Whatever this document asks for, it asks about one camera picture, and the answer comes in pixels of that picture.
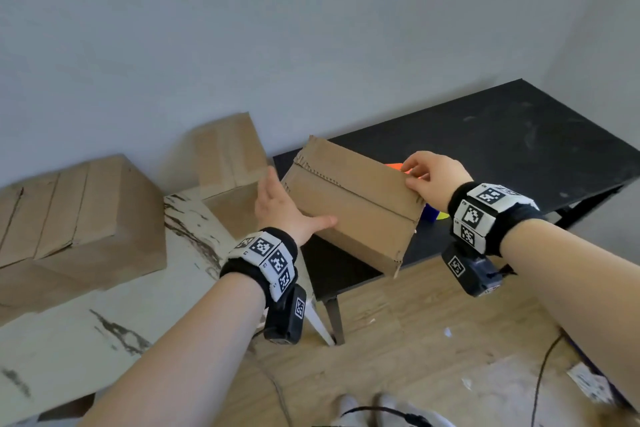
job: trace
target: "forearm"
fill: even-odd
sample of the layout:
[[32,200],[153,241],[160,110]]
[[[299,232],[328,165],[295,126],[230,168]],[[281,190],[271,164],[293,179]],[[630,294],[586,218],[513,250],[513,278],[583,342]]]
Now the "forearm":
[[110,388],[82,427],[211,425],[264,305],[252,278],[222,277]]
[[500,251],[588,357],[640,407],[640,267],[542,220],[517,225]]

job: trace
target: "white marble table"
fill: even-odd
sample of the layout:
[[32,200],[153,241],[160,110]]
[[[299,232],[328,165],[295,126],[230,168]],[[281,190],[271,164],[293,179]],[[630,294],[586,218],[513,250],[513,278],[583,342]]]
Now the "white marble table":
[[[197,190],[167,196],[164,205],[166,269],[0,328],[0,426],[112,384],[218,279],[236,241]],[[333,345],[298,257],[299,283],[308,296],[305,316]]]

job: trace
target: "brown cardboard box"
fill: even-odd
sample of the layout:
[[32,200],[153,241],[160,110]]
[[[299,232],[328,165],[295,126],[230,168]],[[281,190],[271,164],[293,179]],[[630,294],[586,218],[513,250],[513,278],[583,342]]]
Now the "brown cardboard box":
[[249,114],[198,127],[193,139],[204,204],[234,238],[256,231],[256,183],[268,163]]
[[338,217],[324,238],[386,275],[394,276],[413,237],[424,200],[395,169],[309,137],[282,180],[304,214]]
[[162,193],[122,155],[0,190],[0,325],[165,267]]

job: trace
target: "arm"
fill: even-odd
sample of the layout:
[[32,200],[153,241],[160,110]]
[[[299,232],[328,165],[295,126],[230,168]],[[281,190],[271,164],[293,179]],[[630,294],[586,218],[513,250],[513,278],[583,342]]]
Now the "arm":
[[[446,212],[471,181],[457,160],[427,151],[403,165],[407,186]],[[617,388],[640,408],[640,267],[543,220],[523,221],[500,253]]]
[[[273,227],[296,245],[337,223],[303,216],[275,170],[258,183],[259,229]],[[209,426],[220,411],[264,311],[252,278],[229,273],[133,365],[85,415],[81,427]]]

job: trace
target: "person's right arm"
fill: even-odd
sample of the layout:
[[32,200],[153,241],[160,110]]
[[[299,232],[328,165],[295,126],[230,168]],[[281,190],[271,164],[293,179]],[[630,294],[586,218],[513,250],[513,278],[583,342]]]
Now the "person's right arm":
[[[407,186],[447,211],[471,176],[457,160],[421,151],[408,158]],[[500,253],[551,315],[622,394],[640,409],[640,267],[543,220],[523,221]]]

